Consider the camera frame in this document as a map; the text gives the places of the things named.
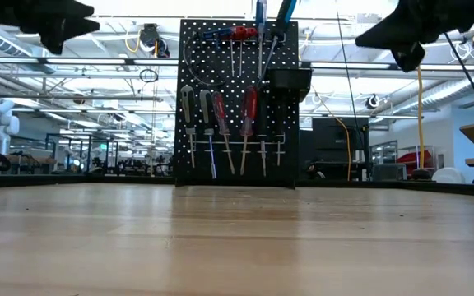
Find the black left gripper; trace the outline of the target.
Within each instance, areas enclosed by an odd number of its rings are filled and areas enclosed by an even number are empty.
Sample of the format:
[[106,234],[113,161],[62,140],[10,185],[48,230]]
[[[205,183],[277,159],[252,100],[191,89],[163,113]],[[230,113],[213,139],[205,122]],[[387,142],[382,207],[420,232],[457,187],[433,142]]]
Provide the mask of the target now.
[[42,45],[51,53],[61,55],[66,41],[100,29],[100,24],[85,18],[94,14],[93,6],[77,0],[0,0],[0,23],[20,27],[40,35]]

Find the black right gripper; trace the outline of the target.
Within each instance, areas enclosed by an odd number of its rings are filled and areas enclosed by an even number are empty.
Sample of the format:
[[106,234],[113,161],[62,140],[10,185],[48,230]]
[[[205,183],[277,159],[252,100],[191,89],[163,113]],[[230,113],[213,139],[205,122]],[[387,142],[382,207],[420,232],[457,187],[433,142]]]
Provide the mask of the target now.
[[389,50],[403,72],[417,69],[425,56],[421,44],[443,33],[469,31],[474,24],[474,0],[398,0],[378,24],[355,38],[362,48]]

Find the blue T-handle hex key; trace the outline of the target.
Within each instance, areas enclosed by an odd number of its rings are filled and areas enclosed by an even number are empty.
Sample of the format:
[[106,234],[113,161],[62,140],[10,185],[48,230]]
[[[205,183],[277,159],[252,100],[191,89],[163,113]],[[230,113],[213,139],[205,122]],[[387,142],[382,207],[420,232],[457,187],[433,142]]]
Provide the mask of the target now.
[[232,39],[234,31],[231,27],[226,27],[218,30],[209,30],[201,34],[202,41],[219,42],[222,40]]

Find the grey and black screwdriver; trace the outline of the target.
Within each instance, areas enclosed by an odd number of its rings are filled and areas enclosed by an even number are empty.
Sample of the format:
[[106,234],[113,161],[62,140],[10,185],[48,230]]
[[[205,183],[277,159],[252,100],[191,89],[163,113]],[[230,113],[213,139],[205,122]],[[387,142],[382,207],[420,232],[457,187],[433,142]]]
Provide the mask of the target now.
[[195,108],[195,95],[193,88],[190,85],[185,85],[180,90],[181,94],[181,104],[184,111],[184,120],[185,120],[185,131],[189,138],[190,144],[190,155],[192,167],[195,168],[195,155],[194,155],[194,144],[193,144],[193,135],[195,134],[195,126],[193,122],[194,118],[194,108]]
[[216,162],[212,144],[212,138],[214,135],[214,123],[211,115],[212,105],[211,105],[211,92],[209,90],[200,91],[200,104],[202,109],[203,122],[205,125],[204,134],[208,136],[208,145],[209,152],[211,157],[211,175],[213,179],[217,178],[216,173]]

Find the black handled bit driver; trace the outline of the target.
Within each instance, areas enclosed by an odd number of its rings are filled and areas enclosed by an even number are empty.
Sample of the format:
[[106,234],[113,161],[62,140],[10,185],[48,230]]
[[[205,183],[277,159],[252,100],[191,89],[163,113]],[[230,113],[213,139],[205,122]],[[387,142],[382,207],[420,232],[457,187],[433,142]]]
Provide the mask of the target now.
[[260,154],[262,158],[263,176],[266,177],[267,99],[264,95],[259,98],[258,106],[258,137],[260,140]]

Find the red handled screwdriver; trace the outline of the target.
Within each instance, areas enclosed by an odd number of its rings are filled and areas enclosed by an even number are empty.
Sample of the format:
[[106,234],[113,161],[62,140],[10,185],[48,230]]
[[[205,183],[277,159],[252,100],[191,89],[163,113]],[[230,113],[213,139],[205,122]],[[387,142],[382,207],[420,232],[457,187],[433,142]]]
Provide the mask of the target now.
[[242,158],[240,165],[240,175],[244,175],[245,171],[245,162],[247,156],[248,148],[248,138],[253,135],[253,121],[257,113],[257,89],[255,86],[248,86],[244,92],[244,99],[242,103],[242,127],[240,130],[240,135],[244,138],[243,140],[243,149],[242,149]]
[[213,108],[214,108],[214,113],[216,116],[217,120],[217,125],[219,127],[219,134],[223,136],[224,142],[225,142],[225,152],[228,157],[229,165],[230,165],[230,171],[232,174],[235,174],[235,166],[234,162],[232,159],[231,155],[231,149],[230,149],[230,142],[229,142],[229,136],[230,136],[230,129],[227,125],[226,117],[225,117],[225,104],[224,104],[224,99],[222,96],[221,92],[215,91],[213,93]]

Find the black plastic pegboard bin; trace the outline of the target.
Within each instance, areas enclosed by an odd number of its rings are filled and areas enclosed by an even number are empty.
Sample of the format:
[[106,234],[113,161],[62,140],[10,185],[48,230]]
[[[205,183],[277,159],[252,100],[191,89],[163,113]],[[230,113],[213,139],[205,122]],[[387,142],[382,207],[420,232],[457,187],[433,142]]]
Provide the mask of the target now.
[[269,90],[273,95],[303,102],[310,91],[312,70],[310,68],[269,69],[267,79]]

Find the red storage bin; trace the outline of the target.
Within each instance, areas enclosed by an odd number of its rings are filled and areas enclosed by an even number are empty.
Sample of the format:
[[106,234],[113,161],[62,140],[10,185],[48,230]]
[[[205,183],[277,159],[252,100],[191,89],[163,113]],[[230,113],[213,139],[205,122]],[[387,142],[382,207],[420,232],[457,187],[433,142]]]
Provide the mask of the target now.
[[407,152],[403,156],[400,156],[397,159],[399,164],[405,164],[409,169],[418,169],[420,168],[421,160],[424,160],[424,168],[433,168],[434,161],[432,154],[428,150],[424,150],[424,158],[421,158],[421,153],[419,151]]

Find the black cabinet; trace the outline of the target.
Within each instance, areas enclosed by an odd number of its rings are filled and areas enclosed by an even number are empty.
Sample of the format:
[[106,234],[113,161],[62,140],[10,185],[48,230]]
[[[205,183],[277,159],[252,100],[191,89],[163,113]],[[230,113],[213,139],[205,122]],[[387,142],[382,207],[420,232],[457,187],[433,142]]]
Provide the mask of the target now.
[[361,181],[369,164],[368,118],[314,118],[317,159],[314,170],[321,178]]

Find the white round object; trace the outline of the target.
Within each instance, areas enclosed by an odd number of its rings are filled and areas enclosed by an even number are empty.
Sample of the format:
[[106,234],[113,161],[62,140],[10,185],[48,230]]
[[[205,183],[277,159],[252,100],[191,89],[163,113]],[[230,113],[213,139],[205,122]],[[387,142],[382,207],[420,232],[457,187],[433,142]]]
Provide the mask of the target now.
[[453,167],[438,169],[434,172],[432,180],[437,183],[465,183],[466,179],[461,171]]

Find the black metal pegboard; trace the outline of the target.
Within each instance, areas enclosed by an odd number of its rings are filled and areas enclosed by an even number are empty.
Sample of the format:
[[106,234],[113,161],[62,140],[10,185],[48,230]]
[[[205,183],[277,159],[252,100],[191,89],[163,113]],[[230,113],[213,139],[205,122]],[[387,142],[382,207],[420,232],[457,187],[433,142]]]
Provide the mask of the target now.
[[[299,101],[292,98],[283,99],[273,95],[269,90],[269,80],[267,73],[263,82],[258,85],[258,37],[244,41],[242,61],[239,60],[239,49],[241,43],[235,41],[234,69],[232,76],[230,65],[230,41],[219,42],[197,41],[191,46],[193,50],[193,63],[197,74],[206,81],[217,80],[216,74],[220,74],[226,81],[222,87],[208,87],[195,81],[189,74],[184,59],[182,49],[185,41],[197,31],[200,35],[209,30],[218,30],[232,26],[244,26],[256,28],[253,21],[244,20],[210,20],[210,19],[183,19],[179,27],[179,57],[178,57],[178,77],[177,77],[177,103],[174,130],[174,177],[179,184],[220,184],[220,185],[240,185],[250,184],[255,186],[282,186],[292,187],[298,177],[299,162]],[[269,21],[265,26],[263,38],[263,66],[272,44],[272,31],[275,22]],[[298,25],[295,22],[289,24],[286,37],[276,46],[272,59],[267,68],[269,69],[297,69],[300,67],[298,59],[299,37]],[[230,129],[230,140],[241,141],[244,139],[240,135],[242,127],[242,103],[244,92],[248,86],[255,86],[257,89],[257,113],[253,121],[253,141],[259,141],[258,137],[258,100],[264,95],[267,99],[267,138],[266,141],[276,141],[276,117],[275,111],[278,106],[283,105],[286,111],[284,118],[284,138],[287,153],[281,156],[281,165],[277,166],[277,155],[266,154],[267,176],[263,176],[262,158],[258,153],[258,146],[252,146],[251,152],[247,153],[244,175],[240,175],[240,165],[242,150],[237,149],[231,153],[235,166],[235,174],[230,171],[227,154],[222,151],[215,151],[217,178],[211,175],[210,152],[205,152],[206,146],[196,145],[194,147],[195,168],[192,167],[189,138],[185,131],[184,111],[181,104],[180,90],[183,86],[190,85],[195,95],[194,126],[195,134],[204,134],[205,125],[203,122],[202,109],[200,104],[200,91],[209,90],[211,92],[212,119],[214,123],[214,135],[219,134],[216,116],[213,108],[213,93],[221,92],[225,104],[225,117]]]

